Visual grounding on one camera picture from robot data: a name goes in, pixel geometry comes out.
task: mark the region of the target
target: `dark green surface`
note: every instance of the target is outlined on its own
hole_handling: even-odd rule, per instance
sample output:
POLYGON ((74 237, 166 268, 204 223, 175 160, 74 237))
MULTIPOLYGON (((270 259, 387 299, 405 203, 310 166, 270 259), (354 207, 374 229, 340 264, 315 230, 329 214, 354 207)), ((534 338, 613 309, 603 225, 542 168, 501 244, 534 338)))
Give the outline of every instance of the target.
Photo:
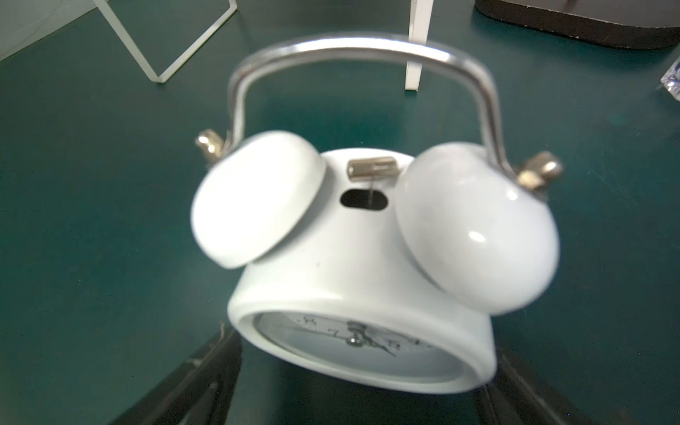
MULTIPOLYGON (((212 0, 112 0, 162 71, 215 17, 212 0)), ((0 62, 0 422, 104 424, 223 320, 240 271, 196 247, 189 206, 204 174, 192 145, 226 130, 226 82, 247 54, 336 30, 405 33, 404 0, 241 0, 164 86, 149 82, 91 12, 0 62)), ((603 424, 680 423, 680 103, 658 80, 680 49, 610 50, 435 1, 430 38, 496 77, 513 162, 549 148, 566 165, 550 205, 557 278, 495 319, 499 341, 603 424)), ((417 154, 479 141, 471 98, 424 72, 327 63, 267 78, 248 133, 286 129, 319 150, 417 154)), ((349 384, 246 346, 234 424, 474 424, 468 396, 349 384)))

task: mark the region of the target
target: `clock hand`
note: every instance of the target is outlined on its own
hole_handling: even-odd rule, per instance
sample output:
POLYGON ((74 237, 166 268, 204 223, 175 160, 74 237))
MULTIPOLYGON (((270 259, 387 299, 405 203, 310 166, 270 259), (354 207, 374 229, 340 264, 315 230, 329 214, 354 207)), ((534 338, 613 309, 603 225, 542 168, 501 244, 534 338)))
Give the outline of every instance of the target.
POLYGON ((373 340, 370 336, 366 335, 366 329, 367 326, 365 324, 357 323, 357 322, 348 322, 347 323, 347 330, 354 333, 355 335, 360 335, 361 338, 369 344, 370 347, 374 348, 379 348, 383 350, 385 353, 391 355, 392 357, 396 357, 396 354, 392 353, 386 346, 380 345, 377 342, 373 340))

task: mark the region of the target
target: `white alarm clock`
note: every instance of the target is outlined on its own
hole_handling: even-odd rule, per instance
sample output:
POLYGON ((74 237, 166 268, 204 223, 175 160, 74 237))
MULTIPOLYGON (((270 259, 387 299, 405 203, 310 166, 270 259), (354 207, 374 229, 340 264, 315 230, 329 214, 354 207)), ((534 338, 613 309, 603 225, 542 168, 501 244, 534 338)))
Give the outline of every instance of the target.
POLYGON ((442 46, 331 36, 252 55, 229 94, 227 143, 210 132, 197 139, 213 165, 192 229, 218 264, 245 265, 232 325, 266 352, 360 384, 452 393, 489 381, 490 314, 530 303, 555 272, 558 234, 540 190, 562 167, 548 153, 518 172, 507 164, 486 69, 442 46), (370 148, 319 154, 284 131, 241 141, 254 80, 329 58, 411 60, 462 80, 486 148, 445 143, 414 159, 370 148))

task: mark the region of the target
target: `white leg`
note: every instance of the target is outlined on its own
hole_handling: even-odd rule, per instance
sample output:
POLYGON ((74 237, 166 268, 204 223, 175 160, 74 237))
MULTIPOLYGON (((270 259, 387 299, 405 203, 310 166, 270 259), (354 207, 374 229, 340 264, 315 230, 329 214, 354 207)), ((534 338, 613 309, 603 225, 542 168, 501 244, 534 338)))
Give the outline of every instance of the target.
MULTIPOLYGON (((425 43, 430 29, 434 0, 411 0, 411 17, 409 19, 409 41, 425 43)), ((417 90, 420 85, 422 65, 415 62, 406 64, 406 90, 417 90)))
POLYGON ((104 15, 104 18, 106 21, 109 22, 109 25, 111 25, 111 28, 114 29, 118 37, 120 38, 120 41, 123 42, 125 47, 127 47, 127 50, 132 54, 133 58, 137 61, 139 66, 141 67, 141 70, 144 71, 147 77, 149 77, 149 80, 156 82, 156 83, 164 83, 167 80, 169 80, 170 77, 173 76, 177 70, 184 65, 184 63, 194 54, 196 51, 203 45, 203 43, 206 42, 210 38, 211 35, 215 33, 215 31, 218 30, 226 22, 227 19, 229 19, 234 12, 236 12, 237 6, 236 6, 236 0, 229 0, 229 8, 225 13, 223 13, 222 16, 215 21, 214 24, 212 24, 205 32, 196 40, 193 42, 191 46, 189 46, 188 49, 184 51, 180 55, 179 58, 175 59, 174 62, 166 69, 163 71, 163 73, 160 75, 160 77, 156 74, 153 68, 151 68, 151 64, 149 64, 149 61, 146 60, 144 55, 141 53, 141 50, 137 47, 137 44, 132 40, 132 37, 128 34, 128 32, 125 30, 123 27, 123 24, 120 23, 120 20, 114 13, 113 9, 111 6, 109 6, 109 3, 107 3, 107 0, 94 0, 95 5, 99 8, 101 11, 101 14, 104 15))

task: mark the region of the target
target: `clock dial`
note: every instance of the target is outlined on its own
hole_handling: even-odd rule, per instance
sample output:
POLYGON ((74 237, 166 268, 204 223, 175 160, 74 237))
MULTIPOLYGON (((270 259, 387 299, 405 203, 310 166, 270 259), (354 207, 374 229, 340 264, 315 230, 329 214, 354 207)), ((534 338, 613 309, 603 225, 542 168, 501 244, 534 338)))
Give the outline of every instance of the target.
POLYGON ((307 359, 405 381, 445 381, 463 372, 456 357, 410 335, 347 318, 306 313, 262 313, 256 328, 307 359))

